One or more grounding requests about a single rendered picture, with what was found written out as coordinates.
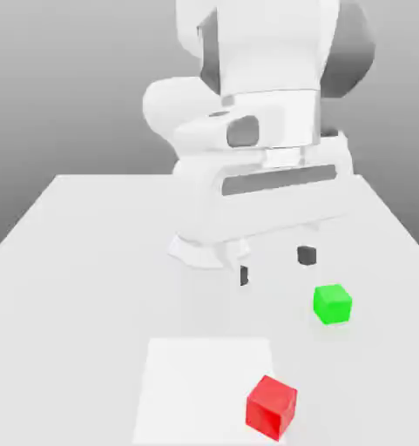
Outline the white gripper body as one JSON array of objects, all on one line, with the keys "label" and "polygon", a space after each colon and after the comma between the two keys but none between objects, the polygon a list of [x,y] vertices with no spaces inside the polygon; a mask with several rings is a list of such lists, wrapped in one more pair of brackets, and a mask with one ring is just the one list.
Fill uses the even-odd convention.
[{"label": "white gripper body", "polygon": [[[302,148],[239,151],[228,155],[202,200],[202,242],[221,244],[286,227],[307,225],[346,214],[355,180],[347,137],[339,133]],[[332,166],[335,176],[298,185],[271,186],[224,196],[228,177],[289,172]]]}]

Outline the small green cube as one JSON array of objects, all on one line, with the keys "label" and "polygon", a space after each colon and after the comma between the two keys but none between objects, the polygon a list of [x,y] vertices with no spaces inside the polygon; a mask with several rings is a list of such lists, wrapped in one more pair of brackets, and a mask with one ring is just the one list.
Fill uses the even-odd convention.
[{"label": "small green cube", "polygon": [[313,310],[324,325],[349,321],[352,298],[340,284],[314,289]]}]

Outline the small red cube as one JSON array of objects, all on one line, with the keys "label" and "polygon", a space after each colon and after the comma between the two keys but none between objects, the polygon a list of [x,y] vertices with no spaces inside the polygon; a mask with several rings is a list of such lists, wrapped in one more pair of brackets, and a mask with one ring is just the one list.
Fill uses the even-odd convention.
[{"label": "small red cube", "polygon": [[294,419],[298,391],[264,375],[247,396],[246,425],[279,441]]}]

